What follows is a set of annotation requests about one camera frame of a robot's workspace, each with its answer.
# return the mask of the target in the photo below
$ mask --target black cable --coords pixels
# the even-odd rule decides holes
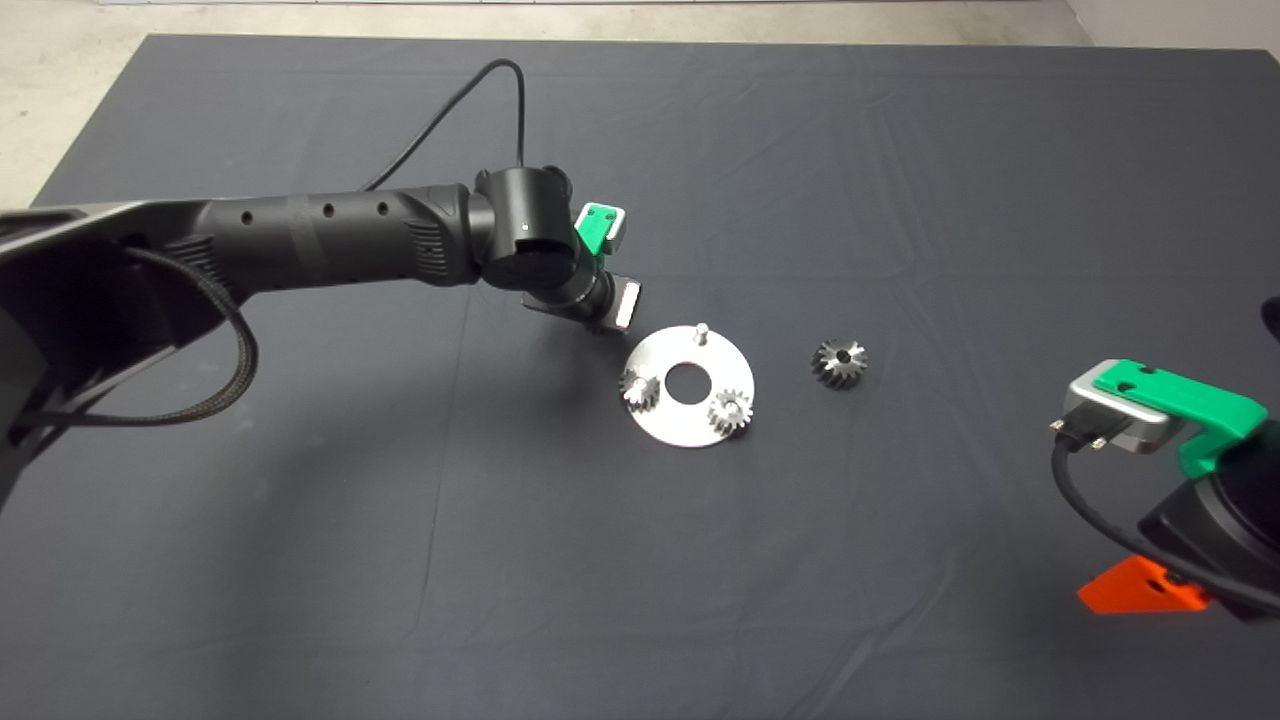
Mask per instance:
[[[1068,505],[1071,506],[1071,510],[1075,510],[1080,518],[1084,518],[1085,523],[1093,525],[1093,529],[1098,530],[1129,552],[1140,555],[1147,560],[1164,566],[1170,573],[1180,575],[1183,579],[1196,583],[1219,597],[1234,600],[1272,615],[1280,615],[1280,596],[1276,593],[1267,592],[1248,583],[1242,583],[1240,580],[1204,568],[1198,562],[1190,562],[1183,557],[1165,552],[1146,539],[1107,523],[1107,520],[1102,518],[1102,515],[1100,515],[1083,496],[1080,496],[1080,491],[1076,489],[1075,483],[1071,480],[1071,473],[1068,469],[1068,459],[1071,456],[1073,442],[1074,441],[1071,438],[1060,436],[1053,443],[1053,455],[1051,459],[1053,482],[1057,484],[1057,489],[1062,493]]]
[[[490,61],[488,65],[480,68],[480,72],[477,72],[470,81],[467,81],[467,83],[463,85],[461,90],[454,92],[453,96],[449,97],[449,100],[439,110],[435,111],[435,115],[426,123],[426,126],[422,127],[421,131],[419,131],[419,133],[413,137],[413,140],[411,140],[410,143],[406,145],[403,150],[401,150],[399,155],[397,155],[396,159],[390,161],[390,164],[383,168],[380,173],[374,176],[374,179],[366,182],[360,190],[364,191],[378,190],[378,187],[380,187],[384,182],[387,182],[387,178],[389,178],[392,173],[398,170],[399,167],[403,165],[404,161],[408,160],[411,155],[413,155],[417,147],[422,145],[422,141],[426,140],[426,136],[431,135],[431,131],[435,129],[435,126],[440,124],[440,120],[443,120],[444,117],[449,114],[449,110],[453,110],[454,105],[457,105],[463,97],[467,96],[467,94],[475,90],[475,87],[480,85],[480,81],[485,78],[485,76],[488,76],[489,73],[492,73],[498,68],[511,68],[511,72],[516,73],[516,95],[517,95],[516,165],[524,167],[525,165],[525,73],[524,70],[520,69],[520,65],[517,65],[513,60],[499,58],[497,60]]]
[[[101,398],[102,398],[102,396],[99,396],[99,397],[95,397],[92,400],[86,400],[84,402],[81,402],[74,410],[72,410],[72,414],[73,415],[83,415],[83,414],[88,413],[88,409],[92,407],[93,405],[96,405],[97,401],[101,400]],[[51,446],[55,442],[58,442],[58,438],[60,438],[64,434],[67,434],[67,430],[69,430],[69,429],[70,429],[70,425],[58,425],[58,427],[50,429],[47,433],[45,433],[45,436],[41,437],[40,442],[36,445],[36,448],[31,451],[31,457],[27,459],[27,462],[33,462],[37,457],[40,457],[41,455],[44,455],[45,451],[49,450],[49,446]]]
[[[1262,304],[1262,324],[1280,342],[1280,295]]]
[[[246,323],[243,315],[241,315],[236,301],[227,293],[227,288],[198,269],[187,265],[186,263],[174,260],[168,255],[161,255],[160,252],[152,252],[138,247],[125,247],[124,254],[137,260],[151,263],[152,265],[157,265],[183,275],[191,281],[192,284],[195,284],[210,302],[212,302],[224,318],[227,318],[228,324],[230,324],[232,329],[236,331],[236,342],[239,346],[239,354],[236,360],[236,372],[232,374],[232,378],[227,380],[227,384],[214,395],[175,413],[145,415],[138,418],[129,418],[125,415],[90,415],[84,413],[84,410],[88,409],[88,404],[86,404],[70,413],[23,413],[18,416],[15,423],[17,425],[32,428],[40,425],[54,425],[60,430],[70,427],[150,428],[157,425],[191,423],[193,420],[202,420],[230,407],[232,404],[244,395],[244,391],[248,389],[248,386],[253,382],[253,375],[257,373],[257,341],[253,338],[253,332],[250,329],[248,323]],[[51,445],[54,439],[58,439],[54,433],[46,436],[41,441],[42,447],[37,450],[44,450],[44,447]]]

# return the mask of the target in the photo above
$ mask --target connector plug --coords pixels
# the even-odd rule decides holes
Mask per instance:
[[[1059,442],[1066,445],[1068,451],[1078,452],[1085,446],[1102,450],[1130,423],[1133,418],[1120,410],[1097,402],[1082,402],[1050,424],[1050,429],[1057,433]]]

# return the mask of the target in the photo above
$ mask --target center hole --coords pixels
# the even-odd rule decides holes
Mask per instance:
[[[712,393],[712,378],[698,365],[684,363],[667,373],[667,392],[678,402],[696,405]]]

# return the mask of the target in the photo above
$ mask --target concrete floor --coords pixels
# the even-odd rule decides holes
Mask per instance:
[[[1276,0],[1070,0],[1098,45],[1245,47],[1280,58]]]
[[[151,32],[1088,45],[1065,0],[699,5],[136,5],[0,0],[0,208],[24,208]]]

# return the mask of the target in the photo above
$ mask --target metal gear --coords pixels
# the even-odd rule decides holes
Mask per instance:
[[[635,413],[648,410],[658,402],[658,378],[645,369],[636,372],[627,368],[618,379],[618,392],[628,410]]]
[[[867,370],[867,348],[852,340],[823,341],[813,354],[813,372],[818,380],[835,389],[849,389]]]
[[[712,398],[707,419],[719,434],[737,434],[751,421],[751,401],[736,389],[722,389]]]

